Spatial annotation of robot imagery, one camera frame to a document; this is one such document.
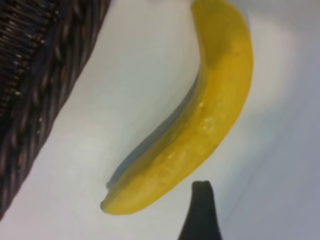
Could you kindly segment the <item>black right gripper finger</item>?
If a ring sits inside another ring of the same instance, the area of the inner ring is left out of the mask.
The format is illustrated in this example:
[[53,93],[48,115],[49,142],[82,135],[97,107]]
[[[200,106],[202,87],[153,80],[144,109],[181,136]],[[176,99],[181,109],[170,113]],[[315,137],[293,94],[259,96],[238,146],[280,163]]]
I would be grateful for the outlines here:
[[191,185],[189,209],[181,229],[180,240],[222,240],[214,199],[209,181]]

